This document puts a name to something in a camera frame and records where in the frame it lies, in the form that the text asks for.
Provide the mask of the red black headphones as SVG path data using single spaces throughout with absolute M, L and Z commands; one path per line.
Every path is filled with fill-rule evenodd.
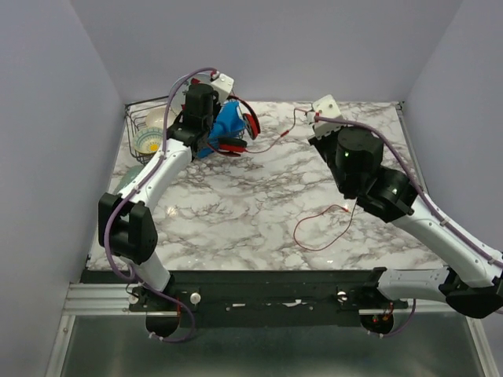
M 235 95 L 229 95 L 213 123 L 207 138 L 207 147 L 200 156 L 218 153 L 238 157 L 245 152 L 248 143 L 244 132 L 255 140 L 261 133 L 258 116 L 251 105 Z

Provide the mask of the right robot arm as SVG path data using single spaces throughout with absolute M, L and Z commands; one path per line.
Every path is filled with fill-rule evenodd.
M 370 130 L 342 126 L 309 140 L 330 169 L 339 192 L 364 212 L 407 232 L 440 257 L 440 269 L 384 269 L 362 287 L 370 307 L 388 299 L 445 302 L 481 319 L 502 307 L 502 253 L 450 219 L 413 180 L 407 168 L 382 164 L 391 145 Z

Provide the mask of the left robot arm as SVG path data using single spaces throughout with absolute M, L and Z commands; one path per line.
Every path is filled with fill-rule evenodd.
M 207 147 L 215 119 L 233 92 L 233 80 L 183 79 L 168 99 L 174 100 L 181 88 L 185 94 L 180 111 L 172 119 L 171 105 L 166 105 L 160 144 L 149 162 L 129 185 L 115 195 L 105 193 L 98 202 L 98 242 L 112 270 L 119 272 L 114 257 L 126 262 L 131 271 L 127 280 L 145 283 L 147 300 L 158 310 L 173 304 L 174 291 L 168 286 L 171 274 L 156 253 L 158 234 L 152 212 L 172 181 Z

